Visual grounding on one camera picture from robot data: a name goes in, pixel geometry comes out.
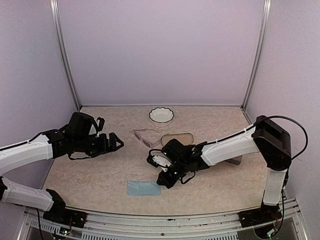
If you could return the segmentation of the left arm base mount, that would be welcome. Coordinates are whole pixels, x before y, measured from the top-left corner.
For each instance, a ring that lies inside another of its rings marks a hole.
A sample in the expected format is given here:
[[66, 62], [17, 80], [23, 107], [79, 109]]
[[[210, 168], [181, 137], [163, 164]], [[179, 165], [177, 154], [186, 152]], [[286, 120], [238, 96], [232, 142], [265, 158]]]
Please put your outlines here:
[[83, 229], [88, 214], [84, 211], [66, 208], [65, 201], [55, 190], [47, 188], [46, 191], [50, 194], [53, 205], [48, 211], [43, 213], [43, 219], [58, 224], [68, 225], [69, 227]]

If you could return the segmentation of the black glasses case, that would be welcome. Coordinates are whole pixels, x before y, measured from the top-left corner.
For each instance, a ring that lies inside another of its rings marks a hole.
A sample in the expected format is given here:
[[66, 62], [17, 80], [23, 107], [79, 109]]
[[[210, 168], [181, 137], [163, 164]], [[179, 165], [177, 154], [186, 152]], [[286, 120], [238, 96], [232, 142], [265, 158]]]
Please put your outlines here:
[[183, 145], [191, 145], [194, 142], [194, 137], [191, 133], [169, 133], [161, 137], [161, 145], [164, 147], [172, 139], [178, 140]]

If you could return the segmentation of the grey glasses case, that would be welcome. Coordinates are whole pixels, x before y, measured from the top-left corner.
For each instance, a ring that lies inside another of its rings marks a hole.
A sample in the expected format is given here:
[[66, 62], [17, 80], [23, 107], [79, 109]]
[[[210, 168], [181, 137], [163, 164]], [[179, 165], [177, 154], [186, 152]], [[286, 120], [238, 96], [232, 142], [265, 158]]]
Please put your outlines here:
[[225, 162], [238, 166], [242, 163], [242, 160], [243, 160], [242, 156], [237, 156], [237, 157], [230, 158], [230, 159], [226, 160]]

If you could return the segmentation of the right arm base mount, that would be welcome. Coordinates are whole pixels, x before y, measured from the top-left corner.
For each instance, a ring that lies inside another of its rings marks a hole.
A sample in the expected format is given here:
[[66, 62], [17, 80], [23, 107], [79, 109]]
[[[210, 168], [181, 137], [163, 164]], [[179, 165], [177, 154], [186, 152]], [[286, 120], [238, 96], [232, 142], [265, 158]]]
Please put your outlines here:
[[263, 202], [258, 208], [239, 212], [239, 221], [242, 228], [260, 225], [281, 219], [283, 214], [279, 204], [265, 205]]

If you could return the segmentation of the blue cleaning cloth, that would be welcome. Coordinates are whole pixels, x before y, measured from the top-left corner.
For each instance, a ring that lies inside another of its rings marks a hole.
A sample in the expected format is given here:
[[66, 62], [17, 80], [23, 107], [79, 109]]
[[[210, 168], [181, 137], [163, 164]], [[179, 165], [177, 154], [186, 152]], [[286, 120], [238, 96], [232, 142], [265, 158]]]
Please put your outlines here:
[[127, 181], [129, 196], [160, 196], [161, 187], [153, 181]]

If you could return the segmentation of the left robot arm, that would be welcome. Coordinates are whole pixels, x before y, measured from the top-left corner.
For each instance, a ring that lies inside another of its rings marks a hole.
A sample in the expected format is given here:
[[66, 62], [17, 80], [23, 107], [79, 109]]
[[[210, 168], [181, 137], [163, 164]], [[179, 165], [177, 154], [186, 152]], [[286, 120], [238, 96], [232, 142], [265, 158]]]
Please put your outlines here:
[[86, 113], [74, 112], [69, 123], [60, 129], [38, 133], [31, 139], [5, 146], [0, 150], [0, 201], [49, 212], [63, 223], [70, 211], [62, 197], [52, 189], [36, 189], [9, 180], [4, 175], [17, 168], [62, 156], [73, 160], [72, 154], [84, 153], [85, 159], [112, 153], [124, 142], [111, 132], [103, 133], [105, 120]]

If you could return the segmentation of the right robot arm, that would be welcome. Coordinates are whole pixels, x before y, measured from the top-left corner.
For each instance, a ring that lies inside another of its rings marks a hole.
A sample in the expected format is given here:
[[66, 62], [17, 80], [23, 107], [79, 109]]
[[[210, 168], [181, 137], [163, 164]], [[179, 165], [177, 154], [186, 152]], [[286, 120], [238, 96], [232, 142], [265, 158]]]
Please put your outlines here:
[[274, 115], [260, 115], [239, 132], [197, 145], [184, 145], [171, 139], [161, 149], [149, 150], [146, 161], [155, 168], [161, 167], [156, 183], [170, 189], [177, 181], [184, 184], [187, 173], [195, 174], [236, 157], [260, 153], [268, 173], [261, 207], [257, 208], [255, 216], [260, 222], [266, 222], [279, 210], [292, 161], [306, 150], [303, 148], [292, 155], [291, 136], [273, 121], [275, 118]]

